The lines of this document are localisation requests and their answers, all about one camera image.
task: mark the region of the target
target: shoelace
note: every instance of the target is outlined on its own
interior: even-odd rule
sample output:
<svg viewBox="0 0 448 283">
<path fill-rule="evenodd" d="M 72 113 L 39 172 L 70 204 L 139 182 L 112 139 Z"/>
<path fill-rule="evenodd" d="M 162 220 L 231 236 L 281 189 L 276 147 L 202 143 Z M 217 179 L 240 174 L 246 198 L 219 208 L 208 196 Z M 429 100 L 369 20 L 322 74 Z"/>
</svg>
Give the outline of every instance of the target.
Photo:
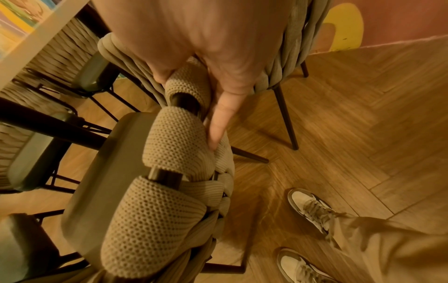
<svg viewBox="0 0 448 283">
<path fill-rule="evenodd" d="M 327 280 L 308 265 L 298 267 L 295 280 L 297 283 L 334 283 L 334 281 Z"/>
<path fill-rule="evenodd" d="M 305 212 L 305 216 L 310 219 L 316 221 L 321 230 L 328 234 L 328 227 L 326 224 L 330 221 L 330 216 L 334 213 L 334 211 L 317 200 L 309 200 L 304 206 L 303 210 Z"/>
</svg>

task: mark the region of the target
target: beige sneaker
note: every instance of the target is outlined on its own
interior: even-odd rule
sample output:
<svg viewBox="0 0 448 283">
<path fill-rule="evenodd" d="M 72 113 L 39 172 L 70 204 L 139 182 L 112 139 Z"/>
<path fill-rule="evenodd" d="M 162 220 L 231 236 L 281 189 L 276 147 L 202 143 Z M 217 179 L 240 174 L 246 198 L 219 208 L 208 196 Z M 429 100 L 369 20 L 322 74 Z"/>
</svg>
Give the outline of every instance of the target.
<svg viewBox="0 0 448 283">
<path fill-rule="evenodd" d="M 277 265 L 289 283 L 340 283 L 290 248 L 280 250 Z"/>
<path fill-rule="evenodd" d="M 328 235 L 330 216 L 335 212 L 330 205 L 315 194 L 298 188 L 288 192 L 288 201 L 295 211 L 313 223 L 322 234 Z"/>
</svg>

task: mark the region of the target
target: pant leg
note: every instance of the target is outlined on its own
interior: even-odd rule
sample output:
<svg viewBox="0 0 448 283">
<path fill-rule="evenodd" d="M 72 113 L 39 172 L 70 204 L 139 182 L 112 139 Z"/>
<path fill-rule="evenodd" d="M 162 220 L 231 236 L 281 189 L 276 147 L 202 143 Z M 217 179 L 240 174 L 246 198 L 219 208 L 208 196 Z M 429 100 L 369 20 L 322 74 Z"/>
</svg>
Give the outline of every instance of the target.
<svg viewBox="0 0 448 283">
<path fill-rule="evenodd" d="M 448 282 L 448 235 L 399 223 L 337 214 L 328 240 L 367 269 L 376 283 Z"/>
</svg>

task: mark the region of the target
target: person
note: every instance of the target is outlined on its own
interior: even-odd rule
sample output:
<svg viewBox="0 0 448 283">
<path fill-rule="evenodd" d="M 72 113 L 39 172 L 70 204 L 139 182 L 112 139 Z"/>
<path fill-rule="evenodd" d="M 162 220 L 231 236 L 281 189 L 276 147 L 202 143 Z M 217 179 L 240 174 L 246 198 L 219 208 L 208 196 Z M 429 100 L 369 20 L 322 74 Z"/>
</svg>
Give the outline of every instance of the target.
<svg viewBox="0 0 448 283">
<path fill-rule="evenodd" d="M 279 50 L 292 0 L 93 0 L 115 35 L 164 84 L 193 54 L 216 79 L 208 143 L 215 150 Z"/>
<path fill-rule="evenodd" d="M 365 268 L 374 282 L 448 282 L 447 235 L 428 235 L 389 220 L 338 213 L 304 189 L 290 190 L 288 201 L 334 248 Z M 339 282 L 289 248 L 280 250 L 277 264 L 290 283 Z"/>
</svg>

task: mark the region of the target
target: seat cushion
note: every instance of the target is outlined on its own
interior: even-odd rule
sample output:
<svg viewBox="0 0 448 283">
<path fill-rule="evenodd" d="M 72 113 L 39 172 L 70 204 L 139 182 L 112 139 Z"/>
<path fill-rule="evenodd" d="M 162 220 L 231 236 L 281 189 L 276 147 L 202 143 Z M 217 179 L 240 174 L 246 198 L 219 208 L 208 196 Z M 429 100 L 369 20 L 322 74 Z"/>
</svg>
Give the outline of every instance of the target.
<svg viewBox="0 0 448 283">
<path fill-rule="evenodd" d="M 72 125 L 84 119 L 67 112 L 52 115 Z M 12 160 L 7 177 L 16 191 L 31 191 L 45 185 L 71 143 L 40 133 L 33 133 Z"/>
<path fill-rule="evenodd" d="M 59 251 L 39 225 L 26 214 L 0 220 L 0 277 L 13 283 L 40 276 L 58 266 Z"/>
<path fill-rule="evenodd" d="M 120 74 L 114 64 L 107 61 L 99 52 L 95 53 L 78 72 L 71 87 L 93 95 L 108 90 Z"/>
<path fill-rule="evenodd" d="M 148 175 L 143 147 L 155 113 L 129 113 L 112 130 L 70 199 L 62 219 L 68 243 L 101 269 L 100 250 L 112 216 L 132 181 Z"/>
</svg>

